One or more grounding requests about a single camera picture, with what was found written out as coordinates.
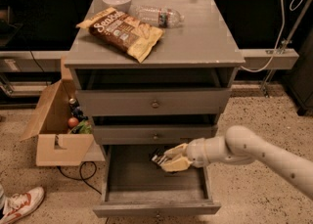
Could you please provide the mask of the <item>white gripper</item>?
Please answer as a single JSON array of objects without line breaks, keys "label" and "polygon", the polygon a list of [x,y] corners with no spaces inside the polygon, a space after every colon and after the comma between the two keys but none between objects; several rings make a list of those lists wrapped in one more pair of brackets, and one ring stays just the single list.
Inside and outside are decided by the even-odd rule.
[{"label": "white gripper", "polygon": [[205,139],[200,138],[191,141],[188,145],[186,143],[180,144],[164,152],[169,158],[175,158],[164,162],[161,168],[165,172],[180,172],[187,170],[191,165],[200,168],[209,165],[207,158]]}]

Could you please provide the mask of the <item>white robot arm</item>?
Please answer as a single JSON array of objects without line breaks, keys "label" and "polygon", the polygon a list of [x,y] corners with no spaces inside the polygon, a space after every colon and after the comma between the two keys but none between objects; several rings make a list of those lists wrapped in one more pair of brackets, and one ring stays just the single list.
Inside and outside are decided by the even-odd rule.
[{"label": "white robot arm", "polygon": [[258,160],[313,199],[313,162],[266,142],[250,129],[235,125],[224,136],[199,138],[164,152],[166,172],[206,167],[214,162],[250,164]]}]

